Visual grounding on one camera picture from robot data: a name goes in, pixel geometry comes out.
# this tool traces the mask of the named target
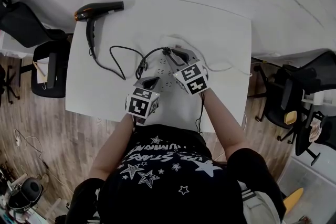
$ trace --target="chair armrest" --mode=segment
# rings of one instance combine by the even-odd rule
[[[290,79],[286,80],[284,91],[282,92],[281,108],[286,110],[290,94],[292,92],[293,81]]]
[[[52,89],[55,86],[56,66],[57,66],[57,54],[52,52],[49,54],[48,79],[47,79],[48,89]]]

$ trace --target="paper on chair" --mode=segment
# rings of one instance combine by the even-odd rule
[[[37,74],[38,74],[37,83],[40,84],[40,83],[47,82],[49,57],[38,60],[36,65],[40,70],[40,72],[37,70]]]

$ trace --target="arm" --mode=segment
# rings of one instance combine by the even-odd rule
[[[207,89],[203,93],[205,97],[204,107],[225,151],[226,159],[229,159],[233,152],[241,148],[249,148],[242,127],[214,91]]]
[[[88,178],[107,179],[110,173],[116,169],[124,154],[132,132],[132,115],[126,114],[99,150],[97,157],[93,161]]]

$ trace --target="wooden floor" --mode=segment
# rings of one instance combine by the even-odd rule
[[[8,65],[18,63],[17,59],[0,54],[0,65],[5,69]],[[31,63],[31,59],[24,59],[24,63]],[[44,216],[58,197],[71,201],[71,191],[87,176],[97,151],[114,130],[116,123],[68,112],[65,110],[64,99],[34,95],[30,90],[30,72],[22,75],[21,88],[14,87],[14,90],[20,95],[20,100],[14,100],[14,104],[8,104],[5,95],[2,97],[0,157],[7,161],[7,166],[13,169],[16,177],[23,173],[33,177],[41,177],[44,173],[49,175],[47,190],[37,209]],[[250,79],[249,95],[262,91],[261,78],[254,74]],[[289,156],[291,145],[280,143],[276,139],[285,130],[266,119],[261,123],[255,121],[254,117],[261,114],[264,103],[264,99],[247,100],[245,132],[252,148],[265,158],[272,175],[277,179]],[[20,147],[16,145],[14,129],[18,129],[25,137],[35,136],[39,139],[43,147],[42,157],[51,173],[46,171],[38,159],[39,153],[29,145],[26,147],[24,140]],[[223,148],[215,134],[205,133],[204,139],[213,159],[218,158],[223,153]],[[28,138],[28,141],[40,148],[35,138]],[[224,161],[225,156],[222,155],[218,160]]]

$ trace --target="person's right arm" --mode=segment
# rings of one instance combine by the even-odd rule
[[[249,148],[242,127],[212,89],[204,92],[204,107],[221,143],[226,159],[241,148]]]

